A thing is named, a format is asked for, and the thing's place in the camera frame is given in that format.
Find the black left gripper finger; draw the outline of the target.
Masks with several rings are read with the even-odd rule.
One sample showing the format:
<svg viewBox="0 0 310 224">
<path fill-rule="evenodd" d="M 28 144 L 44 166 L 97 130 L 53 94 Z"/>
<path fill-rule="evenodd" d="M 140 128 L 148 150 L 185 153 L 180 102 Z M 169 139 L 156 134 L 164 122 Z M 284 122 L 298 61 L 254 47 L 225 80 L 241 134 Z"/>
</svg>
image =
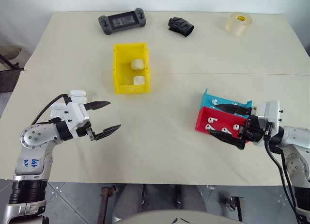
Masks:
<svg viewBox="0 0 310 224">
<path fill-rule="evenodd" d="M 105 137 L 110 136 L 112 133 L 114 133 L 116 130 L 118 130 L 121 127 L 121 125 L 116 125 L 116 126 L 112 126 L 109 128 L 104 129 L 101 133 L 99 134 L 93 134 L 94 139 L 95 140 L 100 140 L 103 139 Z"/>
<path fill-rule="evenodd" d="M 85 110 L 97 110 L 100 108 L 103 108 L 107 105 L 109 105 L 110 102 L 109 101 L 93 101 L 93 102 L 89 102 L 84 104 Z"/>
</svg>

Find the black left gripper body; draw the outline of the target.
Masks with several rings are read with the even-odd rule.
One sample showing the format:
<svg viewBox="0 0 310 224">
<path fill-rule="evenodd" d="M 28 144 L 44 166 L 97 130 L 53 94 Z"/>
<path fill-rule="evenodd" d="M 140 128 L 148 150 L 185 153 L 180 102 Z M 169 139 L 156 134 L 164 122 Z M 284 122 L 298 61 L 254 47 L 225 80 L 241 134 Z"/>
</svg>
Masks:
<svg viewBox="0 0 310 224">
<path fill-rule="evenodd" d="M 86 123 L 82 127 L 78 127 L 76 129 L 76 133 L 78 134 L 78 137 L 83 137 L 85 135 L 88 135 L 91 141 L 95 140 L 95 136 L 92 130 L 91 123 Z"/>
</svg>

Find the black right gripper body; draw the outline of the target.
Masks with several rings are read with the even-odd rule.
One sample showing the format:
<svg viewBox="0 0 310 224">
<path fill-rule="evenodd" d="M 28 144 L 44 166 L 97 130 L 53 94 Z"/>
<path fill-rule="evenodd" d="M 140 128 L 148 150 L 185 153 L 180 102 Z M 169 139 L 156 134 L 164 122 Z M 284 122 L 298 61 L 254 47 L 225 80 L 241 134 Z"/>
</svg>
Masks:
<svg viewBox="0 0 310 224">
<path fill-rule="evenodd" d="M 246 142 L 258 143 L 263 135 L 264 130 L 259 126 L 258 117 L 251 114 L 239 129 L 238 137 L 241 140 L 241 145 L 238 149 L 243 150 Z"/>
</svg>

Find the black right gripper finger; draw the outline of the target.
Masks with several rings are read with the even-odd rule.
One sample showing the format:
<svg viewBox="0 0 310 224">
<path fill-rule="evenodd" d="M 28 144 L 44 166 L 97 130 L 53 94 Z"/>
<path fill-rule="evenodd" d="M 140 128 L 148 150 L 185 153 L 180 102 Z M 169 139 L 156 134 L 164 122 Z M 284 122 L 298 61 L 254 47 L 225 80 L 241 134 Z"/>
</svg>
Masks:
<svg viewBox="0 0 310 224">
<path fill-rule="evenodd" d="M 252 107 L 243 107 L 234 104 L 217 104 L 217 108 L 223 112 L 237 115 L 250 115 Z"/>
<path fill-rule="evenodd" d="M 238 139 L 233 137 L 231 134 L 219 131 L 219 130 L 208 130 L 208 132 L 219 139 L 222 142 L 225 142 L 227 144 L 231 144 L 236 146 L 238 149 L 243 149 L 244 148 L 244 141 L 242 139 Z"/>
</svg>

